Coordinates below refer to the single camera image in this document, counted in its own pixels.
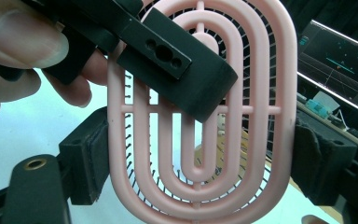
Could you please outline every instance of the white surface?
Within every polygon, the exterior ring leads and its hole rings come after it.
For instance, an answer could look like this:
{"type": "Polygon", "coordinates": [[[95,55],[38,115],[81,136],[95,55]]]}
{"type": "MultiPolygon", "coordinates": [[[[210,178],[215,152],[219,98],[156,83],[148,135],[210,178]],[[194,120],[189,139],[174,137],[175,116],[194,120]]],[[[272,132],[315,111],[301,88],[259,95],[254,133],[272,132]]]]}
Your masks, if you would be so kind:
{"type": "MultiPolygon", "coordinates": [[[[0,111],[0,189],[7,187],[12,168],[39,154],[59,153],[58,144],[94,110],[106,105],[106,87],[91,85],[93,99],[88,107],[68,105],[42,77],[40,91],[32,97],[2,104],[0,111]]],[[[108,179],[100,200],[93,206],[70,206],[74,224],[143,223],[117,199],[108,179]]],[[[313,214],[337,223],[301,193],[289,186],[281,202],[256,223],[301,223],[313,214]]]]}

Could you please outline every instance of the desk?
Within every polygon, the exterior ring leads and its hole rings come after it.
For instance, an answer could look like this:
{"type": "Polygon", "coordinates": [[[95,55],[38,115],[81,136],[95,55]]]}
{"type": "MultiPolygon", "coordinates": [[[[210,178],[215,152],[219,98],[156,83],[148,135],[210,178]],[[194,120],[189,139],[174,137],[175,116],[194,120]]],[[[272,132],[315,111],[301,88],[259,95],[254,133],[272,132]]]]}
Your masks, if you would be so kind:
{"type": "Polygon", "coordinates": [[[342,136],[346,137],[347,139],[349,139],[350,141],[352,141],[356,146],[358,146],[358,138],[356,138],[355,136],[351,135],[350,133],[345,132],[342,129],[339,129],[337,126],[335,126],[334,124],[332,124],[330,122],[330,120],[328,119],[322,119],[321,117],[319,117],[318,115],[314,114],[312,111],[310,111],[309,109],[307,109],[303,104],[301,104],[300,102],[297,102],[297,109],[307,113],[308,115],[312,116],[313,118],[319,120],[321,123],[323,123],[324,125],[326,125],[327,127],[331,128],[332,130],[336,131],[337,133],[341,134],[342,136]]]}

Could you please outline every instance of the computer monitor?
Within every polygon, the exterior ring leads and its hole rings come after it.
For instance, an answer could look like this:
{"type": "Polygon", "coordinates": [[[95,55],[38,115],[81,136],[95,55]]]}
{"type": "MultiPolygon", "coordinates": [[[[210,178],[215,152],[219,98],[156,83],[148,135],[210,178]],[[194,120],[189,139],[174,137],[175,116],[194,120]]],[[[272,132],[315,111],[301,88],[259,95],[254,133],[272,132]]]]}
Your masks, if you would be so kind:
{"type": "Polygon", "coordinates": [[[358,109],[358,41],[311,21],[298,42],[298,74],[358,109]]]}

